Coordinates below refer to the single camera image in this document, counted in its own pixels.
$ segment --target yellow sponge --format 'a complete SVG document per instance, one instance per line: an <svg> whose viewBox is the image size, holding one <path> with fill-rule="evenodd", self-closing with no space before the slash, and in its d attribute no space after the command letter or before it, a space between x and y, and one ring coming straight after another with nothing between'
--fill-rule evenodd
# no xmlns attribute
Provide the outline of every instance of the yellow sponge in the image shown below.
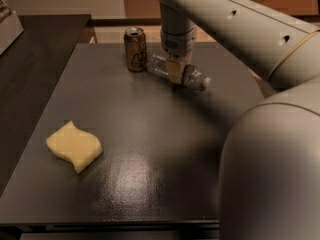
<svg viewBox="0 0 320 240"><path fill-rule="evenodd" d="M96 136L79 130L72 121L53 133L46 142L54 155L73 164L77 174L103 151Z"/></svg>
<svg viewBox="0 0 320 240"><path fill-rule="evenodd" d="M184 71L185 62L177 59L167 59L166 68L169 80L175 84L182 84L182 73Z"/></svg>

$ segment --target soda can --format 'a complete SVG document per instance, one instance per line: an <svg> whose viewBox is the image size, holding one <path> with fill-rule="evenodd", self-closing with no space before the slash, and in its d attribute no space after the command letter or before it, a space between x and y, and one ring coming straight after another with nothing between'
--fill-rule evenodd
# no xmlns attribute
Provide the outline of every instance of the soda can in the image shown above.
<svg viewBox="0 0 320 240"><path fill-rule="evenodd" d="M128 28L124 34L127 67L131 71L142 71L147 67L146 35L142 28Z"/></svg>

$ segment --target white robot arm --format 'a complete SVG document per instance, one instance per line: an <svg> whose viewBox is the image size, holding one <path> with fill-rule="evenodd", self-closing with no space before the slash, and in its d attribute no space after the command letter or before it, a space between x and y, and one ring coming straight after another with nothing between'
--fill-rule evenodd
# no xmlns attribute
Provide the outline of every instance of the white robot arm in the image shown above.
<svg viewBox="0 0 320 240"><path fill-rule="evenodd" d="M162 45L171 54L192 49L195 23L275 88L320 74L315 25L249 0L159 1Z"/></svg>
<svg viewBox="0 0 320 240"><path fill-rule="evenodd" d="M183 57L200 26L274 88L224 144L223 240L320 239L320 34L249 0L159 0L162 46Z"/></svg>

